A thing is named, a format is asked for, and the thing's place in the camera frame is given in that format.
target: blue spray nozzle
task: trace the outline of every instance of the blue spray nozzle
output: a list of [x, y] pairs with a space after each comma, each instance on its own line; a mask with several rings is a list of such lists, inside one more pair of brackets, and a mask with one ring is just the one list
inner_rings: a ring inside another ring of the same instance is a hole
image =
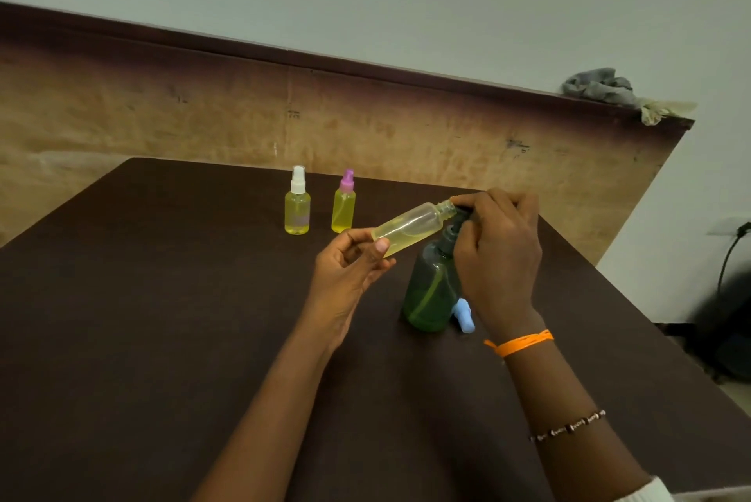
[[451, 308], [451, 314], [456, 317], [459, 327], [464, 334], [472, 334], [474, 332], [474, 322], [472, 320], [472, 310], [469, 309], [469, 302], [460, 298], [456, 301], [454, 307]]

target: orange fabric bracelet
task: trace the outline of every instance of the orange fabric bracelet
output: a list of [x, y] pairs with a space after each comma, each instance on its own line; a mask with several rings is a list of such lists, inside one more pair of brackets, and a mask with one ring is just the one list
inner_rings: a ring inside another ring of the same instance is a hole
[[495, 345], [490, 340], [485, 340], [485, 345], [489, 345], [496, 351], [496, 354], [505, 358], [507, 355], [518, 352], [521, 349], [529, 348], [531, 345], [545, 342], [546, 340], [554, 340], [550, 330], [543, 330], [539, 334], [530, 334], [527, 336], [521, 336], [521, 338], [515, 338], [505, 344]]

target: white sleeve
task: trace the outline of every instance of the white sleeve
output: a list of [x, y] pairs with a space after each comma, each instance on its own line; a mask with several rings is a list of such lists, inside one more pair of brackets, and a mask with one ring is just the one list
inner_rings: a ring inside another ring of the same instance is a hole
[[616, 502], [673, 502], [673, 497], [662, 484], [658, 477], [652, 478], [652, 482], [645, 484], [631, 495], [625, 496]]

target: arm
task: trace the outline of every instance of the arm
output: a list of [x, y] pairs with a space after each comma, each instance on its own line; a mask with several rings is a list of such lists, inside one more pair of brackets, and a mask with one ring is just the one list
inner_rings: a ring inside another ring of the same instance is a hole
[[[465, 297], [495, 343], [543, 331], [544, 321], [532, 308], [542, 257], [537, 197], [492, 189], [452, 201], [474, 207], [473, 220], [465, 222], [456, 241], [456, 269]], [[532, 434], [598, 410], [554, 341], [505, 360]], [[607, 419], [536, 444], [550, 488], [561, 502], [611, 502], [651, 480]]]
[[388, 240], [349, 229], [315, 260], [305, 307], [193, 502], [283, 500], [318, 384], [362, 294], [396, 261]]

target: forearm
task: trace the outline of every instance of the forearm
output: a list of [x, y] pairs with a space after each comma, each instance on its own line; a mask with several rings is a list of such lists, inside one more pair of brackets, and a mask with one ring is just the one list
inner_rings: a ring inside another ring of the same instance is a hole
[[328, 357], [323, 338], [295, 329], [194, 502], [284, 499]]
[[[539, 327], [537, 318], [534, 313], [530, 322]], [[532, 345], [505, 360], [533, 434], [561, 428], [598, 410], [554, 341]], [[537, 446], [559, 502], [612, 502], [650, 481], [606, 419]]]

